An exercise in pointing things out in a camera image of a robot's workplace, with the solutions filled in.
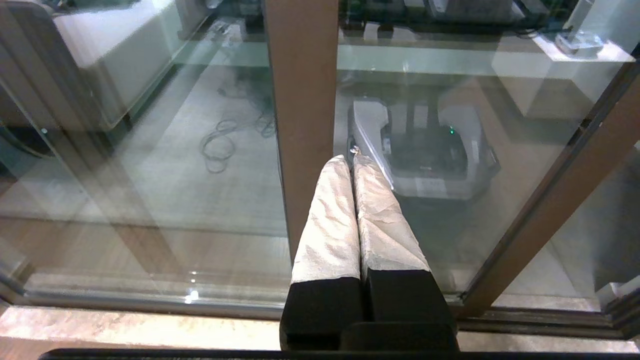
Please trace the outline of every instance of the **white cloth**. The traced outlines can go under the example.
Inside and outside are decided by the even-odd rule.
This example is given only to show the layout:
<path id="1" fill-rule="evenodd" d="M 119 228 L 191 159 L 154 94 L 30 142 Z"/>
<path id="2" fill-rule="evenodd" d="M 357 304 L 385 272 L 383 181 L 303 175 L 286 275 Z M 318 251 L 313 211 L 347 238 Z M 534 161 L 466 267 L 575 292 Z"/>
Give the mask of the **white cloth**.
<path id="1" fill-rule="evenodd" d="M 323 167 L 300 238 L 291 283 L 360 278 L 360 243 L 351 174 L 344 156 Z"/>
<path id="2" fill-rule="evenodd" d="M 359 153 L 353 163 L 362 273 L 366 275 L 367 268 L 430 271 L 378 165 Z"/>

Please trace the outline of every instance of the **white fabric covering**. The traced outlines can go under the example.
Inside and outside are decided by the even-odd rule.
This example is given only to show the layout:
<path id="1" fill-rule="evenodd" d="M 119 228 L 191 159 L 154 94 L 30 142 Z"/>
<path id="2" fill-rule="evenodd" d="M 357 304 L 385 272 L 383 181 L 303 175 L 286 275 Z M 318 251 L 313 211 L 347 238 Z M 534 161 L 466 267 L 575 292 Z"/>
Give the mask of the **white fabric covering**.
<path id="1" fill-rule="evenodd" d="M 127 8 L 54 18 L 113 127 L 156 80 L 184 41 L 176 0 L 140 0 Z"/>
<path id="2" fill-rule="evenodd" d="M 344 156 L 323 167 L 300 238 L 291 283 L 360 278 L 360 244 L 351 174 Z"/>
<path id="3" fill-rule="evenodd" d="M 430 271 L 388 181 L 373 160 L 354 156 L 354 183 L 362 273 L 371 270 Z"/>

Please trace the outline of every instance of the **glass window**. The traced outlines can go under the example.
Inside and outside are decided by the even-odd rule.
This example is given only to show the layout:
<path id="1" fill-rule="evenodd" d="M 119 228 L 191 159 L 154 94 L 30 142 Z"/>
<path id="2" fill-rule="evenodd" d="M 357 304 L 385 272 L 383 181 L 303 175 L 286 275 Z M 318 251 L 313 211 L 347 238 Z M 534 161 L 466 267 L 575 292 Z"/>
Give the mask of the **glass window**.
<path id="1" fill-rule="evenodd" d="M 640 39 L 640 3 L 343 0 L 334 151 L 397 195 L 465 291 Z"/>
<path id="2" fill-rule="evenodd" d="M 600 311 L 640 286 L 640 142 L 573 213 L 496 306 Z"/>
<path id="3" fill-rule="evenodd" d="M 24 291 L 282 306 L 291 262 L 260 1 L 2 11 L 0 258 L 33 269 Z"/>

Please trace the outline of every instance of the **vertical wooden frame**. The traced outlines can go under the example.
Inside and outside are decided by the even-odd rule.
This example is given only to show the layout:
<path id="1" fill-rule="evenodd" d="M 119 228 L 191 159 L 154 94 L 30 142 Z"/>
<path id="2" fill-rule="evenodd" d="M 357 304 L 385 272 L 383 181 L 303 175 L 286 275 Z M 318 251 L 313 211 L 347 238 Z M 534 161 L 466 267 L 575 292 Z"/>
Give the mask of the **vertical wooden frame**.
<path id="1" fill-rule="evenodd" d="M 292 260 L 320 170 L 333 156 L 338 3 L 263 2 Z"/>

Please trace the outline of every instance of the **floor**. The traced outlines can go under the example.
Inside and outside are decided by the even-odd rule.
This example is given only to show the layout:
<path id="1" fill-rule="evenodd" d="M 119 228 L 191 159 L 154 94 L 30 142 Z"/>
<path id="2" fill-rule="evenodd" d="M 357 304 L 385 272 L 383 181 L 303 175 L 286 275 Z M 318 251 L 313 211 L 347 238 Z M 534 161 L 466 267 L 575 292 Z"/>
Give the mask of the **floor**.
<path id="1" fill-rule="evenodd" d="M 461 332 L 462 351 L 632 352 L 633 341 Z M 11 307 L 0 316 L 0 358 L 36 359 L 60 347 L 279 350 L 278 322 Z"/>

